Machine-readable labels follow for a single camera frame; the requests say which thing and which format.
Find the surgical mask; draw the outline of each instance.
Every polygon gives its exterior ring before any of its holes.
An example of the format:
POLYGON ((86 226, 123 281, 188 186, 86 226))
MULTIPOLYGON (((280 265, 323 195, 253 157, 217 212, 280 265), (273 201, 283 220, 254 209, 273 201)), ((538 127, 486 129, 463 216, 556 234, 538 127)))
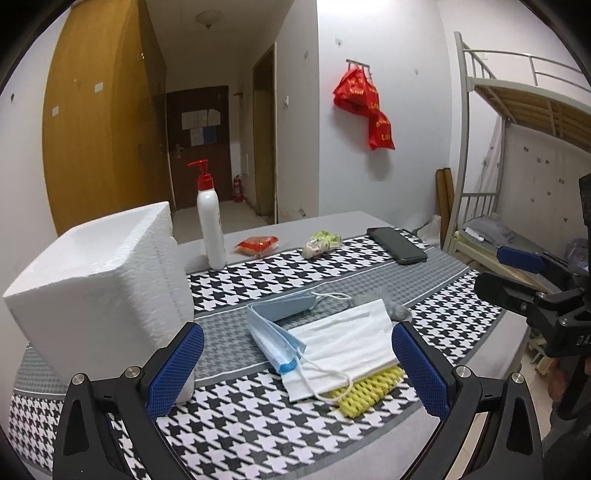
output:
POLYGON ((335 300, 349 301, 351 297, 342 293, 299 292, 278 299, 254 302, 246 307, 246 319, 252 338, 267 357, 273 368, 280 375, 293 370, 301 371, 301 362, 308 362, 315 369, 329 375, 336 375, 346 381, 346 392, 336 398, 324 398, 315 393, 317 398, 328 403, 341 400, 353 387, 353 381, 337 370, 324 370, 304 356, 306 344, 289 331, 274 322, 312 308, 319 298, 330 297, 335 300))
POLYGON ((336 403, 349 394, 354 381, 396 365, 393 325, 378 299, 291 329, 290 336, 306 344, 306 355, 281 377, 290 401, 314 396, 336 403), (320 395, 345 385, 347 390, 337 398, 320 395))
POLYGON ((342 293, 301 292, 251 303, 247 307, 251 335, 271 365, 283 376, 291 401, 313 395, 318 400, 337 403, 353 387, 350 373, 360 380, 397 363, 389 343, 392 323, 381 299, 290 331, 274 323, 309 310, 322 297, 352 301, 350 296, 342 293), (300 338, 296 332, 303 334, 307 340, 300 338), (310 340, 313 344, 311 351, 307 345, 310 340), (380 342, 384 343, 380 345, 383 348, 374 348, 380 342), (343 353, 351 350, 352 353, 346 353, 349 358, 341 360, 343 353), (331 361, 330 357, 339 360, 331 361), (344 385, 347 389, 337 397, 320 395, 320 392, 344 385))

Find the white foam cooler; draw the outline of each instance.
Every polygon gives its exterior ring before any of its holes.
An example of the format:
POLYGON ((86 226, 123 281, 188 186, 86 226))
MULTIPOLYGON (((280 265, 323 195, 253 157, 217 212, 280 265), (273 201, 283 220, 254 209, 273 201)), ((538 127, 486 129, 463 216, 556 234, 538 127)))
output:
MULTIPOLYGON (((193 298, 168 202, 76 226, 4 293, 35 350, 67 385, 144 365, 193 320, 193 298)), ((194 378, 179 401, 190 398, 194 378)))

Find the plastic bag of snacks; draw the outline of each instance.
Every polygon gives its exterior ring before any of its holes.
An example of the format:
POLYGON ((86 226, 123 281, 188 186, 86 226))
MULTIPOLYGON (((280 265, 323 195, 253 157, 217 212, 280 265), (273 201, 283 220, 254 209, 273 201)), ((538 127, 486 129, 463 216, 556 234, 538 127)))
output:
POLYGON ((312 235, 310 240, 306 242, 301 251, 301 256, 304 258, 314 258, 326 252, 330 252, 343 244, 343 239, 340 235, 321 230, 312 235))
POLYGON ((238 254, 249 257, 266 257, 279 246, 279 239, 276 236, 250 236, 234 248, 238 254))

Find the red snack packet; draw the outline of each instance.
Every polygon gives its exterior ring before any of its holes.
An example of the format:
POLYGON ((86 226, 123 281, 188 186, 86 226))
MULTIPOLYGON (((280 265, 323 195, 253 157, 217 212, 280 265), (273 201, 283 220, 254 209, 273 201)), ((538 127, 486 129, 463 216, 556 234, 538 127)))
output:
POLYGON ((276 236, 250 236, 235 247, 235 252, 249 257, 264 257, 277 247, 276 236))

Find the white plastic bag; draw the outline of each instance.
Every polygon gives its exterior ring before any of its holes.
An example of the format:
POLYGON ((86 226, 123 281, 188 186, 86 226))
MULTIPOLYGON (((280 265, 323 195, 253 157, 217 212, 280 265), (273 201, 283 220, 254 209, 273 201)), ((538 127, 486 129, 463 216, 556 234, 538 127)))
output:
POLYGON ((433 215, 425 226, 418 229, 417 236, 426 244, 441 248, 440 231, 441 217, 439 215, 433 215))

